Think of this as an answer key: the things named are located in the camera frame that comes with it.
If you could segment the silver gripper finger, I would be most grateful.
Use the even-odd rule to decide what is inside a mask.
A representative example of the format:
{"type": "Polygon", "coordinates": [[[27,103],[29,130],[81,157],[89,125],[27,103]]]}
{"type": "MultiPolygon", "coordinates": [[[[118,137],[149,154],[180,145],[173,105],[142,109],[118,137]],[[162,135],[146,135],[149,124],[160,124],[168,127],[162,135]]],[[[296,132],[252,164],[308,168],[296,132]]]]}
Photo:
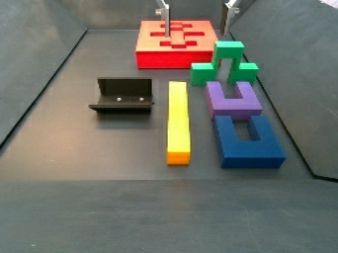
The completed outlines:
{"type": "Polygon", "coordinates": [[[160,8],[157,9],[157,15],[162,17],[166,22],[166,36],[170,36],[170,4],[166,0],[157,0],[160,8]]]}
{"type": "Polygon", "coordinates": [[[232,20],[241,12],[241,0],[229,0],[222,6],[221,34],[226,35],[230,29],[232,20]]]}

